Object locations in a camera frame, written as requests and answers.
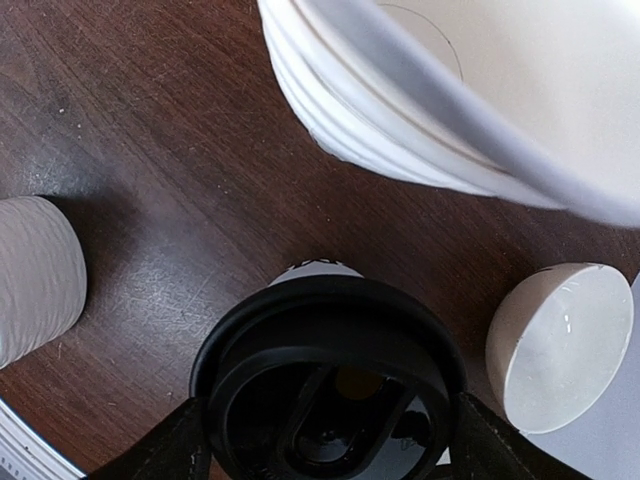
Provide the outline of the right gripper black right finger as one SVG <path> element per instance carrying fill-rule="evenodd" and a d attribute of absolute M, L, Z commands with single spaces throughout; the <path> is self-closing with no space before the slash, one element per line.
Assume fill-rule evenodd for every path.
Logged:
<path fill-rule="evenodd" d="M 456 396 L 458 423 L 449 447 L 454 479 L 584 479 L 536 447 L 477 397 Z"/>

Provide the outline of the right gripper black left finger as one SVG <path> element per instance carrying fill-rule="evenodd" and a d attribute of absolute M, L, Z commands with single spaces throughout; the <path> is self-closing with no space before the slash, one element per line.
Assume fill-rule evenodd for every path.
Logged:
<path fill-rule="evenodd" d="M 206 400 L 185 400 L 157 426 L 88 479 L 208 479 L 211 450 L 204 429 Z"/>

